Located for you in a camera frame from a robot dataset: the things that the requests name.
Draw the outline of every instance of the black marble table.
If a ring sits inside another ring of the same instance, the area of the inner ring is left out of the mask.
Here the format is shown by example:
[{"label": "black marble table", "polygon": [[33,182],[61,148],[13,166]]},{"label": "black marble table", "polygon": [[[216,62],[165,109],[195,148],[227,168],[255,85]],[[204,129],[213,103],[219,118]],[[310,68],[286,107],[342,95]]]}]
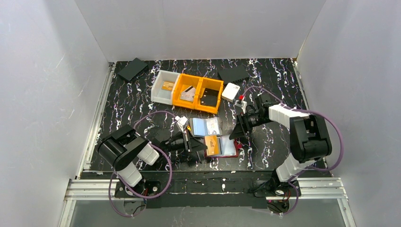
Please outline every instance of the black marble table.
[{"label": "black marble table", "polygon": [[[114,74],[98,138],[117,130],[122,125],[133,126],[138,119],[157,110],[170,111],[175,115],[187,118],[217,116],[223,122],[224,134],[230,134],[235,126],[235,115],[241,109],[226,100],[222,99],[216,115],[151,102],[150,90],[159,70],[218,79],[218,69],[243,65],[249,73],[250,79],[239,84],[241,86],[239,94],[242,94],[247,87],[262,86],[283,99],[287,105],[305,108],[291,59],[167,60],[146,61],[146,63],[149,71],[142,73],[132,83],[127,83]],[[127,61],[117,62],[115,73],[127,64]],[[259,90],[251,89],[246,94],[248,104],[254,104],[253,99],[259,92]],[[152,141],[156,131],[162,128],[168,128],[172,134],[178,132],[173,118],[164,113],[147,118],[138,125],[137,131]],[[255,127],[252,136],[242,138],[240,141],[243,148],[238,157],[213,158],[207,161],[203,153],[199,152],[201,163],[198,161],[187,163],[180,157],[182,154],[179,152],[169,152],[168,155],[172,160],[174,171],[258,171],[273,170],[283,163],[289,153],[288,129],[275,122]],[[110,165],[98,155],[96,150],[97,146],[93,152],[90,171],[112,171]],[[135,159],[134,163],[139,170],[143,171],[168,169],[165,160],[159,161],[153,166],[146,165],[138,159]]]}]

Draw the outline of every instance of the robotic arm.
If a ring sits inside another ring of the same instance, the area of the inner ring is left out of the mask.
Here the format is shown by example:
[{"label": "robotic arm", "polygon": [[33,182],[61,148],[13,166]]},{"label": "robotic arm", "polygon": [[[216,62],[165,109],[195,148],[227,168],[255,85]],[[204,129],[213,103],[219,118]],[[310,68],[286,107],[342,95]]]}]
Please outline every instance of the robotic arm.
[{"label": "robotic arm", "polygon": [[272,102],[266,94],[256,97],[255,103],[257,110],[248,105],[247,113],[237,115],[230,139],[246,136],[253,127],[269,122],[278,122],[290,131],[290,154],[265,185],[268,191],[288,187],[292,176],[331,154],[329,133],[322,117],[291,110]]}]

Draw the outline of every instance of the marble tabletop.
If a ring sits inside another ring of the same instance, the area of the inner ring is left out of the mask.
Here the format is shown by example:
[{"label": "marble tabletop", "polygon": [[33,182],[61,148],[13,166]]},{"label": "marble tabletop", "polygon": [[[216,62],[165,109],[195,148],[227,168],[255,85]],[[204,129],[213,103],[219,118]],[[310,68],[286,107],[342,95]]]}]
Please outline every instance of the marble tabletop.
[{"label": "marble tabletop", "polygon": [[[170,105],[153,103],[150,100],[150,90],[159,70],[167,70],[189,75],[219,79],[218,69],[225,69],[243,65],[250,75],[248,81],[238,83],[241,90],[239,94],[250,86],[262,86],[284,102],[296,108],[305,108],[305,103],[297,82],[291,59],[221,59],[221,60],[165,60],[145,61],[149,71],[141,73],[137,80],[127,83],[117,76],[117,72],[123,69],[128,62],[116,63],[115,72],[107,97],[107,103],[102,117],[101,126],[98,131],[99,138],[107,135],[125,124],[131,126],[147,114],[165,110],[178,116],[187,118],[220,117],[223,122],[223,134],[230,134],[235,126],[235,115],[241,109],[226,100],[221,101],[218,114],[173,107]],[[259,90],[251,89],[246,94],[248,104],[254,104],[254,98],[260,93]],[[148,117],[137,127],[137,132],[153,140],[159,129],[168,128],[172,134],[178,132],[174,126],[173,118],[167,114],[155,114]],[[241,138],[243,148],[238,157],[213,158],[205,160],[202,152],[199,152],[201,163],[186,162],[180,152],[169,152],[168,155],[173,163],[174,171],[258,171],[273,170],[281,165],[289,154],[289,132],[288,129],[276,122],[255,127],[252,135]],[[90,171],[111,171],[111,166],[98,155],[97,145],[91,159]],[[153,166],[136,158],[134,163],[139,170],[143,171],[165,171],[167,162],[161,160]]]}]

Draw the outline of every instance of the gray floor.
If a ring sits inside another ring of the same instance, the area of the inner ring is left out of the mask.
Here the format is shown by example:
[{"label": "gray floor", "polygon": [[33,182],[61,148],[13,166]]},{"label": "gray floor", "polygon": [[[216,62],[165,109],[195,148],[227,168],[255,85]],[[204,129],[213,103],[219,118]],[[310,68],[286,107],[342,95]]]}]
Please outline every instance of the gray floor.
[{"label": "gray floor", "polygon": [[[115,201],[122,210],[122,201]],[[300,200],[296,211],[284,217],[247,207],[178,207],[144,210],[136,218],[116,214],[109,201],[77,201],[73,227],[343,227],[336,199]]]}]

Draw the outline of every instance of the white bin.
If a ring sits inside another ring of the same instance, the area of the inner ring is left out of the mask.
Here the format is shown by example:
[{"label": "white bin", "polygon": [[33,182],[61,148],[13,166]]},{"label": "white bin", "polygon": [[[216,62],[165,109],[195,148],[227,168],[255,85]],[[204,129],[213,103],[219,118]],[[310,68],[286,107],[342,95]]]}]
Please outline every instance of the white bin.
[{"label": "white bin", "polygon": [[[180,74],[178,72],[160,70],[150,91],[150,100],[156,103],[173,105],[173,91],[179,77]],[[172,91],[162,89],[164,81],[174,82]]]}]

